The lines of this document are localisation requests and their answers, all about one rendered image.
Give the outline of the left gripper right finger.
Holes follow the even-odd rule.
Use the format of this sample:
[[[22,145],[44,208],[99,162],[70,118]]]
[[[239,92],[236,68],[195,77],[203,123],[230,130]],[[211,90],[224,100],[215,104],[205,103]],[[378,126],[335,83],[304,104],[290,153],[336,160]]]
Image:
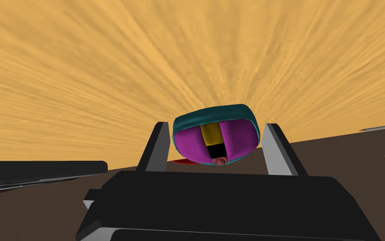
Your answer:
[[[278,124],[265,125],[261,144],[269,175],[308,175]]]

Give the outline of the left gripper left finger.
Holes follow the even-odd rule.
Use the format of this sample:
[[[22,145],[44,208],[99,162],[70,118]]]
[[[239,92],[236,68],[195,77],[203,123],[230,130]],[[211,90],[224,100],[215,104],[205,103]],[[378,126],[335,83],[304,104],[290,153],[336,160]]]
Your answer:
[[[164,172],[170,149],[170,132],[167,122],[157,122],[136,167],[138,172]]]

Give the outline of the black flat slab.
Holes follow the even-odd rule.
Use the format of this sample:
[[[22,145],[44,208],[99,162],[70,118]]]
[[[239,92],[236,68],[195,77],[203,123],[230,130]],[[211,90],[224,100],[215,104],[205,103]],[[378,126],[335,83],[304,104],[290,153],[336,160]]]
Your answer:
[[[103,174],[104,161],[0,161],[0,190]]]

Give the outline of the teal and magenta rounded object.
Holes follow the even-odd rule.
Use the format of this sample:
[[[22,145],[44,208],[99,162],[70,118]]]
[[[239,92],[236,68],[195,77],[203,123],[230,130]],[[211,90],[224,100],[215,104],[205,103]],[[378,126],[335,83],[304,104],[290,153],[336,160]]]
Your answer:
[[[190,162],[215,165],[211,151],[223,147],[227,163],[238,161],[257,148],[260,130],[247,105],[222,105],[177,117],[172,139],[178,153]]]

